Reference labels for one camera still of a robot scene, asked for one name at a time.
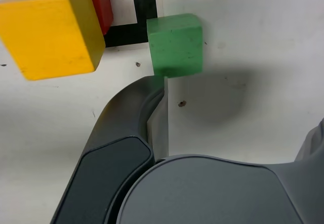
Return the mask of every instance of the dark gray plastic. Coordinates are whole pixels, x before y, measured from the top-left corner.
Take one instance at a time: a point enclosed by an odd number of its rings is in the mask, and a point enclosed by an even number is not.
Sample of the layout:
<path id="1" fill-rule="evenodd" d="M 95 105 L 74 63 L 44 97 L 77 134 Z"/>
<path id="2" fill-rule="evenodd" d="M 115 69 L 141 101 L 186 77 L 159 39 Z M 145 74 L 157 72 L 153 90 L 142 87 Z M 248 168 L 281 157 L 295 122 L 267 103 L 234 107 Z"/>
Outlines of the dark gray plastic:
<path id="1" fill-rule="evenodd" d="M 324 123 L 311 138 L 312 154 L 287 164 L 266 165 L 281 181 L 304 223 L 324 223 Z"/>
<path id="2" fill-rule="evenodd" d="M 276 175 L 208 156 L 179 156 L 133 185 L 117 224 L 300 224 Z"/>
<path id="3" fill-rule="evenodd" d="M 164 79 L 149 76 L 120 91 L 102 111 L 52 224 L 115 223 L 128 189 L 154 165 L 147 120 L 164 95 Z"/>
<path id="4" fill-rule="evenodd" d="M 147 141 L 147 120 L 164 95 L 164 78 L 143 77 L 125 87 L 103 109 L 84 152 L 125 136 Z"/>

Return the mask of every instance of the yellow block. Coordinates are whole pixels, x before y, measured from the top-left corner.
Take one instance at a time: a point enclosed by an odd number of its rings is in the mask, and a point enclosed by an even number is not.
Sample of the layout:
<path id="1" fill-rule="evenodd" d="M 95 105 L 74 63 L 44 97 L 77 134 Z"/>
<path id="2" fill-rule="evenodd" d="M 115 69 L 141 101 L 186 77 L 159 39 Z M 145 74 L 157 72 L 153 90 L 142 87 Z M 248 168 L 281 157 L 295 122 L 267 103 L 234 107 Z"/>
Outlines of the yellow block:
<path id="1" fill-rule="evenodd" d="M 2 0 L 0 37 L 29 80 L 92 72 L 105 48 L 92 0 Z"/>

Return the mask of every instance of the green block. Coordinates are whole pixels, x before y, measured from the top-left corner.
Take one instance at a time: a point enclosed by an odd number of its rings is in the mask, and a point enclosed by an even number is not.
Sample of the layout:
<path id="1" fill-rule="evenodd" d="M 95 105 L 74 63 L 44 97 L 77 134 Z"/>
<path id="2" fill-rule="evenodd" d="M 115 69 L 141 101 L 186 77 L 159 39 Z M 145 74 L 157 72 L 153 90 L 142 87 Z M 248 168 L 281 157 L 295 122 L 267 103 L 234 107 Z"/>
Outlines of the green block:
<path id="1" fill-rule="evenodd" d="M 147 20 L 155 75 L 177 77 L 203 70 L 203 29 L 197 16 L 182 14 Z"/>

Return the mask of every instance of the small hole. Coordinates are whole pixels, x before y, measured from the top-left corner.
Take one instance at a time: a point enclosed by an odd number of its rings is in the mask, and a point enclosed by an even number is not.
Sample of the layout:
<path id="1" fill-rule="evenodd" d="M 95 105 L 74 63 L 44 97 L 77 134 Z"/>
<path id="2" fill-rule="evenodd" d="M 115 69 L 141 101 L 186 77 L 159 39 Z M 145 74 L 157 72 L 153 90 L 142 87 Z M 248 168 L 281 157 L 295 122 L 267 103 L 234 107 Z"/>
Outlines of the small hole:
<path id="1" fill-rule="evenodd" d="M 186 104 L 187 104 L 186 101 L 181 101 L 181 102 L 178 104 L 178 106 L 179 106 L 179 107 L 184 107 L 184 106 L 186 106 Z"/>

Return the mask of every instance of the white background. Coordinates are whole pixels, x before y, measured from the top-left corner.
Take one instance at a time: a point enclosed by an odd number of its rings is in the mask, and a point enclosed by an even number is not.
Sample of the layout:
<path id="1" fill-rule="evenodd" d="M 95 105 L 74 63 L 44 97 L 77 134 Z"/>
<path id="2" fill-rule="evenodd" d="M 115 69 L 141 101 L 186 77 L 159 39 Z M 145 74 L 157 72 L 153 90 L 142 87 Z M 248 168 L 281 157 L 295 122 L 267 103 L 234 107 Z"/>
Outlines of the white background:
<path id="1" fill-rule="evenodd" d="M 169 80 L 170 154 L 293 161 L 324 117 L 323 4 L 157 0 L 159 16 L 197 14 L 206 42 L 204 73 Z M 113 10 L 119 23 L 135 22 Z M 3 46 L 0 64 L 0 222 L 49 223 L 103 107 L 153 74 L 149 48 L 107 49 L 94 73 L 34 82 Z"/>

